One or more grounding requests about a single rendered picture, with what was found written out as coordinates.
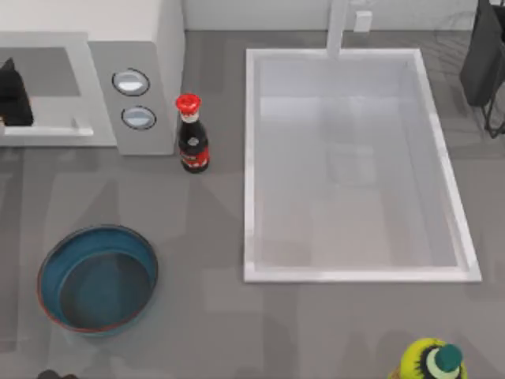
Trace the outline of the dark bottle with red cap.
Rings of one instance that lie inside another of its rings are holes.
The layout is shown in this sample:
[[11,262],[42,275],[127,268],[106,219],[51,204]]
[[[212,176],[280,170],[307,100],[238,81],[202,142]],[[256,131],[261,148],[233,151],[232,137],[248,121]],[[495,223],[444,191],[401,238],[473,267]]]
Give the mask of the dark bottle with red cap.
[[193,93],[183,93],[175,105],[181,118],[178,127],[181,165],[189,173],[203,172],[210,163],[210,153],[208,134],[199,114],[201,98]]

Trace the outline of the white sink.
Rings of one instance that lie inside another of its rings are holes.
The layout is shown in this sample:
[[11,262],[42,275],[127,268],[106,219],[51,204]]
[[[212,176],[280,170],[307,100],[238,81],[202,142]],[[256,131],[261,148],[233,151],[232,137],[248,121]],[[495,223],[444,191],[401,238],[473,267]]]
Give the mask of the white sink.
[[421,52],[246,52],[246,282],[478,283]]

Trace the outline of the round microwave knob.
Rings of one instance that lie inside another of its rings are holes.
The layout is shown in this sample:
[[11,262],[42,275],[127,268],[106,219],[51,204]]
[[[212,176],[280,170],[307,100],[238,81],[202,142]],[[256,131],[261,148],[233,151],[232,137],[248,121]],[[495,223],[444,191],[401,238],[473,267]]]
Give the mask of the round microwave knob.
[[142,106],[124,109],[122,111],[121,118],[126,126],[134,130],[150,129],[157,122],[155,113],[149,108]]
[[142,96],[151,87],[148,76],[134,68],[114,73],[111,83],[114,89],[122,95],[133,97]]

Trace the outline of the pale microwave oven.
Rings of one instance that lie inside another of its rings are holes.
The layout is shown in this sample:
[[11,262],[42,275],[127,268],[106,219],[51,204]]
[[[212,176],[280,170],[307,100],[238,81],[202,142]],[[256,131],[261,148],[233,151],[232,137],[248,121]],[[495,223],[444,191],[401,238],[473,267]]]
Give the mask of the pale microwave oven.
[[[0,32],[85,32],[103,91],[115,147],[125,156],[170,155],[174,151],[185,57],[181,0],[0,0]],[[148,76],[142,96],[114,89],[114,73],[134,68]],[[124,109],[153,111],[156,124],[134,130]]]

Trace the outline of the pale microwave door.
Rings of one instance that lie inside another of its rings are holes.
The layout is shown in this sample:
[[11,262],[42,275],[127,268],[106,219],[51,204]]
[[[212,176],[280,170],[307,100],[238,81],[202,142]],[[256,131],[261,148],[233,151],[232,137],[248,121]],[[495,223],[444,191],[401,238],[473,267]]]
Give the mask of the pale microwave door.
[[107,106],[85,32],[0,32],[0,64],[12,58],[28,93],[34,124],[62,126],[71,118],[90,137],[6,137],[0,146],[115,146]]

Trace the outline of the blue round basin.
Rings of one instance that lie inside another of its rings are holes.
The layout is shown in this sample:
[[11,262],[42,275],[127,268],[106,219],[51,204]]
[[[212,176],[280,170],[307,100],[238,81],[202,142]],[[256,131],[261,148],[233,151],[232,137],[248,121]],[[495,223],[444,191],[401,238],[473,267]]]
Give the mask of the blue round basin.
[[122,225],[78,229],[45,256],[36,294],[46,316],[82,336],[109,336],[147,309],[159,281],[153,245]]

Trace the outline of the tall white tap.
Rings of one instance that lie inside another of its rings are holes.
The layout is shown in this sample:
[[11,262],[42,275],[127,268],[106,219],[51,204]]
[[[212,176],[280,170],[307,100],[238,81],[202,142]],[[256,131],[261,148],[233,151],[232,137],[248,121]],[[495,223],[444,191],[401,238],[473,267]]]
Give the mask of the tall white tap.
[[326,51],[331,59],[337,59],[342,46],[349,0],[331,0],[328,18]]

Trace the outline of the small white tap lever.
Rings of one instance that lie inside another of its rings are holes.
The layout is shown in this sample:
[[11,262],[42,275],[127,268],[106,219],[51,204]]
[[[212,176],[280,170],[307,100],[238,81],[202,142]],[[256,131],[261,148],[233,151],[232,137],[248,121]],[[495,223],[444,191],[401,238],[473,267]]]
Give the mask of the small white tap lever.
[[360,10],[356,12],[353,31],[367,33],[372,27],[372,11]]

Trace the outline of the yellow-green bottle with green cap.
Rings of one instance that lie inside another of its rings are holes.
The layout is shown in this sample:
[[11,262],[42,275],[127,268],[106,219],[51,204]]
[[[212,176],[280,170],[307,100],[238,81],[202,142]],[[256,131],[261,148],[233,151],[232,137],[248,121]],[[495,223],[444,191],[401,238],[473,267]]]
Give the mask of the yellow-green bottle with green cap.
[[410,344],[387,379],[469,379],[458,346],[437,338]]

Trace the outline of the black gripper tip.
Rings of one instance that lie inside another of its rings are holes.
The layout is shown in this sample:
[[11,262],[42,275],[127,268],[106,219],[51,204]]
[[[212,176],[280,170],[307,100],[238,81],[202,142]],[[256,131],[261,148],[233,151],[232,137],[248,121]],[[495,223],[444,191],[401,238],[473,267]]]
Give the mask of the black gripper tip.
[[24,81],[12,58],[0,67],[0,119],[5,126],[30,127],[34,122]]

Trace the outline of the dark rounded object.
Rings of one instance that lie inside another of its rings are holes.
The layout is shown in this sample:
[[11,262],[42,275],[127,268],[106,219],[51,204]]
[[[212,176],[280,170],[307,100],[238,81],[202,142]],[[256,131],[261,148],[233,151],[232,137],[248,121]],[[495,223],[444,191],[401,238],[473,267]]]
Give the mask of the dark rounded object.
[[40,372],[36,379],[80,379],[73,373],[60,374],[54,370],[44,370]]

